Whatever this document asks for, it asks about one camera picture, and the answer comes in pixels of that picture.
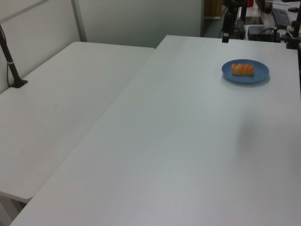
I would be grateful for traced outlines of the black Franka gripper body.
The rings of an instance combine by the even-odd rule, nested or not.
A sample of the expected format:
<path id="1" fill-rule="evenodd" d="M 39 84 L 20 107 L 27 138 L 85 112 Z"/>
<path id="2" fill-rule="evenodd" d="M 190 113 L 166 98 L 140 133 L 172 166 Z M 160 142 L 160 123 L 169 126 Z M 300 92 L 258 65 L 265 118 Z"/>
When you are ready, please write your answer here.
<path id="1" fill-rule="evenodd" d="M 232 13 L 227 11 L 224 16 L 222 32 L 229 34 L 231 30 L 231 26 L 232 26 Z"/>

